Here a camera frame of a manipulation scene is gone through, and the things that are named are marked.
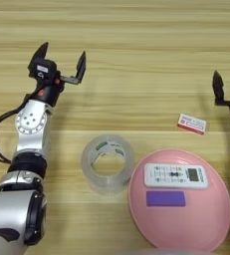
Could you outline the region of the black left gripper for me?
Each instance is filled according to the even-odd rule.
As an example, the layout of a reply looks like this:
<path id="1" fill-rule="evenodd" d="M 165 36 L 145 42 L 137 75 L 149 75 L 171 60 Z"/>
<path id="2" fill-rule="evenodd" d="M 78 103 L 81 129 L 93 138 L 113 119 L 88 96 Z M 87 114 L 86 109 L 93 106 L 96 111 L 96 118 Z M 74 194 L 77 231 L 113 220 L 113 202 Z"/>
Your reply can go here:
<path id="1" fill-rule="evenodd" d="M 29 68 L 32 68 L 35 63 L 37 63 L 39 60 L 43 60 L 46 57 L 48 46 L 49 43 L 45 42 L 37 49 L 37 51 L 33 54 L 33 57 L 28 65 Z M 60 76 L 60 80 L 62 82 L 59 83 L 54 82 L 53 84 L 49 84 L 45 87 L 38 83 L 36 87 L 37 93 L 34 96 L 32 96 L 31 99 L 45 103 L 53 108 L 58 101 L 60 93 L 64 90 L 64 84 L 65 83 L 71 85 L 80 84 L 84 77 L 85 71 L 86 71 L 86 52 L 83 52 L 77 63 L 77 73 L 74 77 Z"/>

